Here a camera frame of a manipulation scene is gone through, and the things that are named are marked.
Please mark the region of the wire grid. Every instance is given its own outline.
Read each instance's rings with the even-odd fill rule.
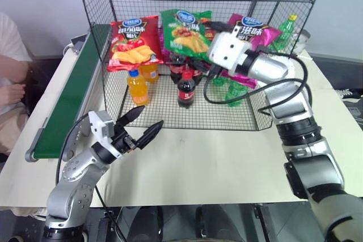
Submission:
[[[124,71],[109,73],[105,69],[108,63],[108,50],[111,42],[111,28],[109,26],[111,21],[159,15],[163,10],[178,8],[190,12],[212,10],[212,20],[223,22],[227,22],[232,13],[239,13],[241,15],[251,16],[277,28],[281,23],[286,21],[290,14],[295,13],[298,15],[295,27],[296,32],[299,34],[309,17],[314,2],[315,0],[83,0],[100,59],[104,62],[103,84],[107,111],[114,120],[119,116],[126,90],[125,82],[127,78],[127,73]],[[94,27],[95,24],[101,24],[103,27],[96,28]],[[106,45],[104,45],[102,37],[107,37]],[[297,35],[291,38],[288,46],[284,50],[286,53],[293,52],[292,50],[297,39]],[[265,100],[256,95],[251,97],[250,102],[252,111],[248,112],[248,108],[246,108],[246,113],[249,114],[250,118],[246,119],[246,123],[251,124],[251,118],[253,118],[257,124],[255,125],[255,130],[268,128],[271,125],[269,117],[257,112],[257,109],[265,106]]]
[[[205,78],[196,87],[195,100],[189,109],[178,105],[178,88],[169,75],[161,74],[159,80],[149,86],[150,102],[138,119],[128,126],[148,127],[164,120],[164,128],[203,130],[262,130],[271,126],[271,118],[255,117],[248,99],[240,106],[209,104],[203,97]],[[228,84],[222,87],[209,85],[208,96],[212,100],[224,100]],[[254,95],[254,100],[263,105],[263,95]],[[125,92],[120,115],[134,108],[130,93]]]

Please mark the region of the orange bottle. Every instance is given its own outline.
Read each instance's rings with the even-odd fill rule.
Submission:
[[[159,79],[158,65],[142,65],[140,72],[148,82],[155,83]]]
[[[129,71],[127,84],[132,100],[137,106],[149,103],[149,94],[147,93],[147,85],[145,79],[139,74],[138,70]]]

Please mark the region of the person's hand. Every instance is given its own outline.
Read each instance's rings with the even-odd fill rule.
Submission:
[[[13,84],[0,87],[0,107],[18,103],[25,95],[25,84]]]

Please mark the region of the robotic arm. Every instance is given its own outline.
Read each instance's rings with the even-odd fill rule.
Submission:
[[[216,34],[208,51],[210,60],[230,75],[238,73],[266,84],[285,79],[288,68],[238,40],[239,28]],[[267,88],[268,104],[286,99],[297,89],[292,81]],[[288,159],[284,166],[291,189],[309,201],[324,236],[328,241],[363,241],[363,202],[344,191],[343,175],[320,134],[306,95],[300,92],[272,107],[270,114]]]
[[[143,149],[162,128],[163,121],[160,121],[149,127],[139,140],[126,132],[124,126],[135,120],[144,108],[133,108],[116,124],[106,111],[88,113],[97,142],[64,166],[61,179],[48,198],[43,242],[82,241],[83,224],[96,183],[113,161],[135,148]]]

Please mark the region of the table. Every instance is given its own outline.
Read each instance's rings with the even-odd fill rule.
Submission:
[[[310,56],[304,52],[301,57],[309,71],[314,117],[343,172],[345,190],[362,197],[363,133]],[[0,206],[46,206],[57,162],[27,163],[24,154],[76,59],[68,50],[21,133],[0,174]],[[92,102],[88,110],[104,108],[102,88],[94,90]],[[134,138],[145,130],[126,129]],[[93,137],[84,138],[77,150],[93,142]],[[98,187],[108,206],[297,201],[285,177],[285,162],[275,126],[259,132],[162,129],[142,151],[114,162]],[[91,206],[101,206],[96,195]]]

